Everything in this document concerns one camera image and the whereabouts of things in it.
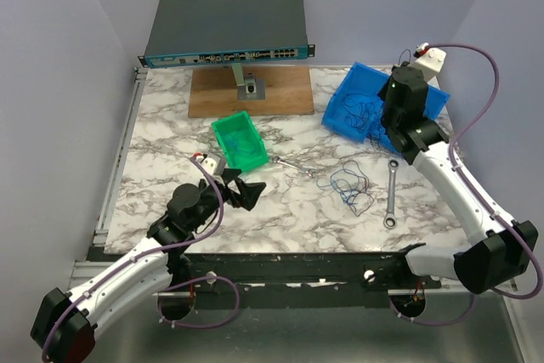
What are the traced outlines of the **wooden base board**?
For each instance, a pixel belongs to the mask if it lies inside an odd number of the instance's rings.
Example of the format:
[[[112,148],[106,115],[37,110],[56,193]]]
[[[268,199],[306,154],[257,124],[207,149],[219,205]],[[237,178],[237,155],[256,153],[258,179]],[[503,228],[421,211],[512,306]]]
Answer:
[[[311,115],[315,112],[307,66],[246,66],[264,85],[263,99],[239,99],[230,68],[201,68],[192,73],[188,117],[227,117],[239,111],[250,116]]]

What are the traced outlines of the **grey network switch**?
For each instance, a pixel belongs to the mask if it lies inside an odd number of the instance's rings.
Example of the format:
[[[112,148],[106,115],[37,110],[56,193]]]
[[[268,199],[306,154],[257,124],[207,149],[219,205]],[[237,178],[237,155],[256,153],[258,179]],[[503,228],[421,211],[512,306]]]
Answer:
[[[144,68],[306,60],[303,0],[159,0]]]

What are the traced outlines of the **silver combination wrench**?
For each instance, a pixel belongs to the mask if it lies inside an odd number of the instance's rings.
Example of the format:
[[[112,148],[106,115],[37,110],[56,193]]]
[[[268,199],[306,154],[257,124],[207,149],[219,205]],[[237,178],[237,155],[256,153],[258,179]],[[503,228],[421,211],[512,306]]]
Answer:
[[[314,169],[310,169],[310,168],[307,168],[307,167],[303,167],[303,166],[301,166],[301,165],[297,165],[297,164],[291,163],[291,162],[289,162],[289,161],[286,161],[285,159],[282,159],[282,158],[279,157],[279,156],[273,156],[273,157],[271,158],[271,161],[272,161],[273,163],[280,164],[281,166],[284,166],[284,167],[289,167],[289,168],[296,169],[296,170],[298,170],[299,172],[308,175],[310,178],[314,178],[314,177],[315,177],[315,170],[314,170]]]

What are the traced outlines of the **blue plastic bin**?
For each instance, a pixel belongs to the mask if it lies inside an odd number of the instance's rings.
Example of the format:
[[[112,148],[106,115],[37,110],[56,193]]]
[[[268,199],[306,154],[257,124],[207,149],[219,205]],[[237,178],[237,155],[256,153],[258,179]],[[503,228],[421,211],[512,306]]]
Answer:
[[[366,93],[367,81],[379,71],[354,63],[335,93],[331,96],[321,124],[356,142],[367,140],[371,124],[381,122],[383,102]]]
[[[367,81],[366,93],[371,97],[377,97],[379,91],[385,85],[389,77],[389,74],[379,71],[377,74],[372,74],[370,80]],[[441,110],[448,102],[450,95],[441,91],[440,89],[428,86],[428,97],[426,101],[425,115],[430,119],[437,119]],[[391,144],[388,136],[385,133],[383,126],[379,119],[376,119],[371,124],[367,138],[375,145],[383,149],[390,150],[394,154],[398,151]]]

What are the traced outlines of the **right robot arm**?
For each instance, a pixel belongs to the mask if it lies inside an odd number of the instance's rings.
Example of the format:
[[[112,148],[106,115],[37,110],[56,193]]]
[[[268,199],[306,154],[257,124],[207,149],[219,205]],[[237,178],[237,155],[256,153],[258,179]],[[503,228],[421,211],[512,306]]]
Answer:
[[[426,116],[428,84],[422,72],[408,65],[394,68],[378,95],[384,103],[381,123],[393,147],[438,191],[469,243],[408,250],[391,267],[393,282],[408,288],[433,275],[480,294],[522,275],[534,256],[538,231],[490,198],[462,165],[443,128]]]

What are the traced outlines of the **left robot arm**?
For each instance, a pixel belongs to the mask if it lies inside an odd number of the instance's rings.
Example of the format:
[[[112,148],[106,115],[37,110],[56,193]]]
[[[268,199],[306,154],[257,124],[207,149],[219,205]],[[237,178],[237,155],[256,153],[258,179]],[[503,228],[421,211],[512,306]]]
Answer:
[[[199,241],[198,228],[222,223],[225,205],[253,210],[266,184],[245,183],[240,170],[226,169],[218,179],[204,173],[198,184],[182,184],[164,214],[132,250],[80,286],[48,292],[31,329],[44,362],[82,362],[98,336],[115,320],[154,292],[191,286],[184,265],[187,247]]]

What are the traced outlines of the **grey metal stand bracket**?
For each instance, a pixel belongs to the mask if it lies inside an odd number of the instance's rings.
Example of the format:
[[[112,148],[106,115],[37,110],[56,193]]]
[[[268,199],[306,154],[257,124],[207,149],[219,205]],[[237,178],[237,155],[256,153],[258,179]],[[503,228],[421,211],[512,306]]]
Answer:
[[[265,81],[254,74],[245,74],[241,63],[232,63],[231,68],[237,86],[239,101],[265,100]]]

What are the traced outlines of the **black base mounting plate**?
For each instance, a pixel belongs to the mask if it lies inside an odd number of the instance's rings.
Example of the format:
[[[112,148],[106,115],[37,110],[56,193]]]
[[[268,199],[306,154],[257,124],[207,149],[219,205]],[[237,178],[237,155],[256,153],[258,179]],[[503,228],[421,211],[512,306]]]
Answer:
[[[440,284],[413,275],[399,252],[191,253],[196,282],[168,292],[174,307],[227,309],[386,308],[389,291],[409,297]]]

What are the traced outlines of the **left blue plastic bin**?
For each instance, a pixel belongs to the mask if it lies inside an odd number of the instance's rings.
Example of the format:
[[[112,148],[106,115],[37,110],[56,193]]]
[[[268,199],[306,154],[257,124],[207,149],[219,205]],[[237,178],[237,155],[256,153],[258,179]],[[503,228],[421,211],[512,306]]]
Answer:
[[[371,124],[381,122],[383,102],[366,93],[367,81],[379,71],[354,63],[335,93],[331,96],[321,124],[356,142],[367,140]]]

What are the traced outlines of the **right blue plastic bin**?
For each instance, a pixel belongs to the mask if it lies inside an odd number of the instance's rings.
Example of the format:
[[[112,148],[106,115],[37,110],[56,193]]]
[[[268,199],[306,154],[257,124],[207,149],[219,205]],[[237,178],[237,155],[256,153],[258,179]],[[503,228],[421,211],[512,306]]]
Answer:
[[[372,74],[370,80],[367,81],[366,93],[371,97],[377,97],[379,91],[385,85],[389,77],[389,74],[379,71],[377,74]],[[448,102],[450,95],[441,91],[440,89],[428,86],[428,97],[426,101],[425,115],[430,119],[437,119],[441,110]],[[391,144],[388,136],[385,133],[383,126],[379,119],[376,119],[371,124],[367,138],[375,145],[383,149],[390,150],[394,154],[398,151]]]

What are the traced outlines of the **green plastic bin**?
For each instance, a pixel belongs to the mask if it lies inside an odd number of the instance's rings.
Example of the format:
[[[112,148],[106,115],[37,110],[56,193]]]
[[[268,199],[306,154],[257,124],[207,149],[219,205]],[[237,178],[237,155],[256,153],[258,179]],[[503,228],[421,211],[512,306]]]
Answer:
[[[218,119],[212,129],[230,167],[249,172],[269,162],[264,141],[246,111]]]

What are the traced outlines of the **silver ratchet wrench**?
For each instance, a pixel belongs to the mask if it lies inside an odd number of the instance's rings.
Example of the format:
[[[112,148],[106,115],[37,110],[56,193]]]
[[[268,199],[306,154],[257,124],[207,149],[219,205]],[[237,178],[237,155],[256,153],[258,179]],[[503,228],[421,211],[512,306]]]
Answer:
[[[396,174],[398,171],[399,163],[395,159],[388,161],[388,198],[386,206],[386,214],[383,219],[383,225],[392,230],[397,225],[397,219],[394,214],[394,205],[395,205],[395,183],[396,183]]]

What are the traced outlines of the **aluminium frame rail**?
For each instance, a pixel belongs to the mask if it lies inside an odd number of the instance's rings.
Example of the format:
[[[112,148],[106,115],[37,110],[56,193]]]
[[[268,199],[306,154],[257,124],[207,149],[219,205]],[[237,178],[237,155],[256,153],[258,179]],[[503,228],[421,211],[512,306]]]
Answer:
[[[103,270],[113,265],[113,262],[75,262],[72,269],[69,288],[81,285],[83,282],[94,278],[99,275]],[[510,292],[514,295],[520,294],[519,288],[516,285],[514,279],[507,281],[499,286],[499,289],[504,292]],[[468,292],[466,288],[458,281],[452,281],[448,279],[440,280],[440,288],[431,288],[428,283],[425,286],[425,293],[465,293]]]

